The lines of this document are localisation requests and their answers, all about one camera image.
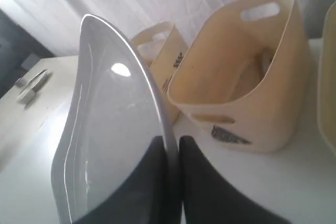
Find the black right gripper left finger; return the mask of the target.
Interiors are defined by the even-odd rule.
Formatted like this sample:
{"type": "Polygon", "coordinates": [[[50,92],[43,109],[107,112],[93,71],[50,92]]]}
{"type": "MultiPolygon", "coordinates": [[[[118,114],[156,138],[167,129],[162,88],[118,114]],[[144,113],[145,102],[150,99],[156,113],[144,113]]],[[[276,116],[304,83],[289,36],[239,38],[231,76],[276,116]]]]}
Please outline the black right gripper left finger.
{"type": "Polygon", "coordinates": [[[171,139],[78,142],[67,159],[69,223],[170,223],[171,139]]]}

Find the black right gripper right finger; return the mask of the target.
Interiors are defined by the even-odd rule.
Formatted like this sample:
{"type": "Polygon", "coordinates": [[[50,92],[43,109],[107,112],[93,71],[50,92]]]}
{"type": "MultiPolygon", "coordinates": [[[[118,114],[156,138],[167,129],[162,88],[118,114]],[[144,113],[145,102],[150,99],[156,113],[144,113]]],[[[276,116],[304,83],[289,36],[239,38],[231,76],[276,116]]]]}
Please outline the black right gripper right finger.
{"type": "Polygon", "coordinates": [[[213,168],[191,136],[179,142],[187,223],[262,223],[262,211],[213,168]]]}

